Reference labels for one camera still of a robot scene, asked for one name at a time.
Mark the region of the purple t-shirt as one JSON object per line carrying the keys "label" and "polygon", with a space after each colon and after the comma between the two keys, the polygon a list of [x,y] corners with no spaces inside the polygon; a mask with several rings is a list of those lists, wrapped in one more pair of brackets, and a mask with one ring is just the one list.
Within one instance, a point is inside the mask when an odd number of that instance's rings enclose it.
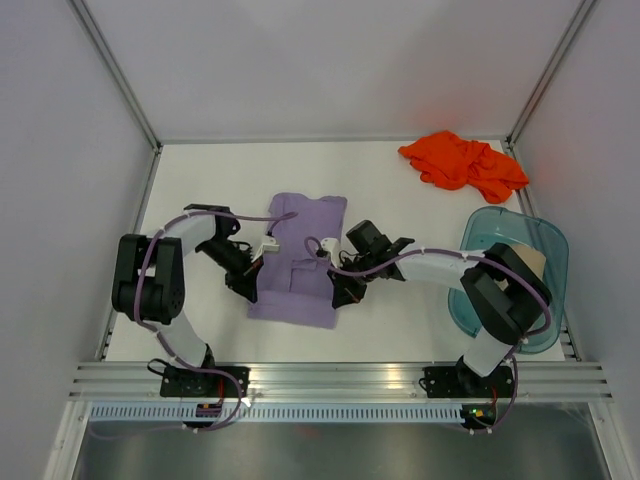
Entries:
{"label": "purple t-shirt", "polygon": [[249,318],[327,330],[336,327],[327,269],[307,252],[304,240],[339,239],[346,209],[347,199],[342,196],[311,199],[299,193],[274,195],[269,205],[272,216],[290,212],[297,216],[271,228],[279,252],[264,256],[257,277],[257,301],[249,305]]}

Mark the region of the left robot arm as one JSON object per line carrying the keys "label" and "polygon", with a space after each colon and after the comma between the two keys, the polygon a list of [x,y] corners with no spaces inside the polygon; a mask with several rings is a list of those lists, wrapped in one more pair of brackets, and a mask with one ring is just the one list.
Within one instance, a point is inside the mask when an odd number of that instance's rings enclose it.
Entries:
{"label": "left robot arm", "polygon": [[184,385],[206,396],[218,384],[211,347],[196,334],[185,311],[184,258],[202,253],[224,271],[225,286],[245,300],[258,300],[263,253],[232,237],[240,219],[227,206],[190,204],[152,236],[119,240],[111,301],[115,311],[150,332],[169,362],[186,368]]}

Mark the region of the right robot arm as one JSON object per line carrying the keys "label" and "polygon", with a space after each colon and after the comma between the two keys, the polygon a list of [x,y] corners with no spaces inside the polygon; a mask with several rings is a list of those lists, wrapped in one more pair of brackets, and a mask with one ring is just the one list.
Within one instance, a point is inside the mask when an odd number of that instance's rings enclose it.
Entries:
{"label": "right robot arm", "polygon": [[335,309],[359,303],[377,279],[435,283],[466,295],[480,322],[456,371],[469,395],[487,389],[508,356],[550,327],[550,290],[508,244],[475,251],[418,247],[408,237],[390,241],[369,220],[349,230],[347,239],[349,254],[336,238],[320,240],[315,251],[327,263]]}

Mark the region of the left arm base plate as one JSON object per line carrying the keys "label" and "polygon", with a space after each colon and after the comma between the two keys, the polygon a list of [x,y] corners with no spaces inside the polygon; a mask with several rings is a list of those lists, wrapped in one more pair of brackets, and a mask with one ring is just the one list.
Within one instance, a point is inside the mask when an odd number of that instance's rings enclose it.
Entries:
{"label": "left arm base plate", "polygon": [[160,396],[163,398],[237,399],[238,390],[232,377],[237,380],[243,395],[249,386],[250,369],[246,366],[221,366],[219,370],[224,375],[197,373],[154,358],[146,368],[161,378]]}

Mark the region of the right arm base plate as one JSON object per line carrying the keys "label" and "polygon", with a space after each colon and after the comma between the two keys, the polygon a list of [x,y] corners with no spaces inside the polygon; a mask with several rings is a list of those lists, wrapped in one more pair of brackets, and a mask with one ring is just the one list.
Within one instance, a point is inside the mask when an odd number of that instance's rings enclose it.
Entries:
{"label": "right arm base plate", "polygon": [[515,388],[514,374],[509,366],[499,366],[486,377],[462,364],[428,366],[423,368],[418,383],[432,399],[509,398]]}

